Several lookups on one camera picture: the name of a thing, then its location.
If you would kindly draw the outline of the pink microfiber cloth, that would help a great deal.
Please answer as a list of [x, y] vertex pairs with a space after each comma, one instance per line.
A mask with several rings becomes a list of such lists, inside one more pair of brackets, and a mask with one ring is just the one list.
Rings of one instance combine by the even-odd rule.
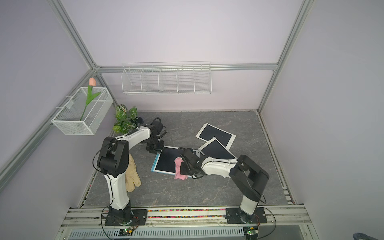
[[180, 157], [175, 158], [175, 176], [174, 180], [186, 180], [188, 179], [188, 175], [183, 175], [181, 173], [181, 165], [183, 163], [183, 160]]

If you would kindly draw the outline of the large blue drawing tablet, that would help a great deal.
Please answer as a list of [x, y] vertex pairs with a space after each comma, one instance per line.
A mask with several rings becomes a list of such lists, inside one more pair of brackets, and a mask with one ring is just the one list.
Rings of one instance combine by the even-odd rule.
[[151, 171], [168, 175], [175, 175], [176, 164], [175, 159], [179, 157], [177, 147], [164, 146], [160, 153], [157, 153]]

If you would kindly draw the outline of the white drawing tablet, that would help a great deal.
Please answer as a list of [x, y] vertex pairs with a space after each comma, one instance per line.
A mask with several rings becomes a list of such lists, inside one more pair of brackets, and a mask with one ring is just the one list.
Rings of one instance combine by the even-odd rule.
[[236, 139], [236, 135], [219, 129], [209, 123], [204, 123], [202, 128], [198, 131], [196, 138], [205, 142], [216, 138], [227, 150], [229, 150]]
[[199, 151], [203, 155], [212, 157], [214, 159], [232, 160], [237, 158], [229, 150], [227, 150], [223, 146], [223, 144], [215, 137], [213, 137], [211, 140], [202, 145], [199, 148]]

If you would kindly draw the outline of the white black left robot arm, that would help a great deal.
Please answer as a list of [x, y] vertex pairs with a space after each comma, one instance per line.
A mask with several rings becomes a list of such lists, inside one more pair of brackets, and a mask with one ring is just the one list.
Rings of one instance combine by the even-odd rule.
[[130, 149], [145, 143], [146, 151], [159, 154], [164, 148], [162, 137], [167, 133], [161, 118], [155, 118], [150, 124], [136, 127], [118, 137], [104, 139], [98, 155], [97, 170], [106, 178], [110, 204], [105, 226], [140, 226], [146, 222], [147, 211], [131, 209], [131, 201], [126, 190], [126, 172], [130, 165]]

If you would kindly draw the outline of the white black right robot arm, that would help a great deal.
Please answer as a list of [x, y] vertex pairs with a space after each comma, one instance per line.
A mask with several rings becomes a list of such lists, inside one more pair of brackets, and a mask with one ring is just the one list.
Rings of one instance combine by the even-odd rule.
[[263, 192], [269, 181], [269, 174], [246, 155], [234, 159], [216, 159], [211, 156], [196, 155], [192, 149], [178, 148], [182, 159], [182, 175], [200, 179], [215, 175], [230, 178], [243, 194], [240, 207], [226, 208], [228, 224], [266, 223], [265, 211], [258, 210]]

